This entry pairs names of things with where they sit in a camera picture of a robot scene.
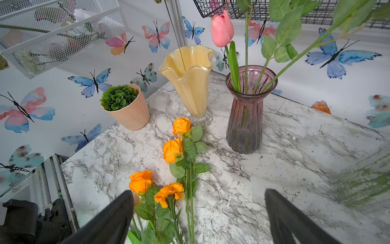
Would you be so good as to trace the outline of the pink tulip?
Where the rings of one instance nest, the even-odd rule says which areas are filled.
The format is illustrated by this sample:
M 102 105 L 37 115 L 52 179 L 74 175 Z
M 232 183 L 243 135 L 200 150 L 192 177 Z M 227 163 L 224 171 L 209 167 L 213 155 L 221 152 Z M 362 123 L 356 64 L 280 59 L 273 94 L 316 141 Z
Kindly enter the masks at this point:
M 235 91 L 241 92 L 239 64 L 237 59 L 236 45 L 233 41 L 234 27 L 227 10 L 224 10 L 221 15 L 215 16 L 212 20 L 211 36 L 213 43 L 217 47 L 225 48 L 228 63 L 230 65 L 230 74 L 233 88 Z

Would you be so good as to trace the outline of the pink rose pair stem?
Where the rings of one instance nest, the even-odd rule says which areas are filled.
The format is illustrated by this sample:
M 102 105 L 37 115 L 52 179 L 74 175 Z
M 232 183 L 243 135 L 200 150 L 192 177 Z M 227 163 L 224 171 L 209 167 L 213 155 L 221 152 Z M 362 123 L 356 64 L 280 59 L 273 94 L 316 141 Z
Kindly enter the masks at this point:
M 251 22 L 253 4 L 251 0 L 237 0 L 237 7 L 245 18 L 245 93 L 250 94 L 249 88 L 249 25 Z

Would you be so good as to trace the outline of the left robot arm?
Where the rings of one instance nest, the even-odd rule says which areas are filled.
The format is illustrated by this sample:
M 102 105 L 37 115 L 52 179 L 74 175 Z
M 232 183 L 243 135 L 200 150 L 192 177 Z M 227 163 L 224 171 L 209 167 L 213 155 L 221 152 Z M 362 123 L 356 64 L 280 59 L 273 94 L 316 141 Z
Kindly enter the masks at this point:
M 57 199 L 43 213 L 38 205 L 11 199 L 3 203 L 7 209 L 1 236 L 10 244 L 59 244 L 72 234 L 62 199 Z

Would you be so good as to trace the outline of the orange marigold stem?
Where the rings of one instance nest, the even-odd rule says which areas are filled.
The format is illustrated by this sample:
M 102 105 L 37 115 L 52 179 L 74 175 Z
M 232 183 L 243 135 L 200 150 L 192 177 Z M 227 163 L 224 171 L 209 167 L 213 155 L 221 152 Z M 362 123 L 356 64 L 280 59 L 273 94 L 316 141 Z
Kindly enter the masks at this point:
M 174 232 L 176 242 L 178 244 L 183 243 L 183 234 L 179 231 L 178 218 L 181 212 L 176 213 L 175 202 L 176 200 L 184 199 L 184 187 L 181 183 L 171 183 L 159 190 L 154 196 L 154 201 L 161 205 L 163 209 L 168 208 L 172 215 Z

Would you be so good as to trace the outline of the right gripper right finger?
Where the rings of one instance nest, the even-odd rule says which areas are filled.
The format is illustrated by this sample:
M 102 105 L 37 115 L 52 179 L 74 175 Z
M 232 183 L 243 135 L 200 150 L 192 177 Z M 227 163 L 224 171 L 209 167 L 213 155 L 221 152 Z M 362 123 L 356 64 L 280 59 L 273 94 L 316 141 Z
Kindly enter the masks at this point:
M 273 243 L 295 244 L 296 240 L 302 244 L 339 243 L 278 191 L 267 189 L 265 202 Z

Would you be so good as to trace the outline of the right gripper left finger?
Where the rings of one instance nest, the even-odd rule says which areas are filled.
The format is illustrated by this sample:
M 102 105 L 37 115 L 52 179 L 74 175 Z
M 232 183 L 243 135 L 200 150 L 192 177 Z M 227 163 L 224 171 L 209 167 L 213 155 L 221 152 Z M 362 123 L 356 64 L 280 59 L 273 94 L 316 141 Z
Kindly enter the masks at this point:
M 126 190 L 63 244 L 123 244 L 134 215 L 133 192 Z

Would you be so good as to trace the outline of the orange carnation flower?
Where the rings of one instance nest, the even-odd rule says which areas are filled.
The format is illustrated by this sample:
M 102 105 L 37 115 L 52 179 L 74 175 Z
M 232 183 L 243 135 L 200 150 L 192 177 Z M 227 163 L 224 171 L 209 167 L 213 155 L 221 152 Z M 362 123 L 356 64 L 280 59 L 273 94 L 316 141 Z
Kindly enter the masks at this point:
M 172 26 L 173 26 L 173 20 L 172 20 L 171 13 L 170 13 L 169 8 L 168 8 L 167 1 L 164 0 L 164 3 L 165 3 L 165 6 L 166 6 L 166 9 L 167 9 L 167 13 L 168 13 L 170 22 L 171 22 L 171 24 L 172 24 Z M 182 55 L 182 52 L 181 52 L 181 46 L 180 46 L 179 39 L 178 39 L 178 36 L 177 36 L 177 34 L 176 34 L 176 30 L 175 30 L 174 27 L 173 27 L 173 31 L 174 31 L 175 39 L 176 39 L 176 42 L 177 42 L 177 45 L 178 45 L 178 49 L 179 49 L 179 53 L 180 53 L 180 56 L 181 56 L 181 60 L 182 60 L 182 63 L 183 63 L 183 68 L 184 68 L 184 71 L 186 71 L 186 67 L 185 67 L 183 55 Z

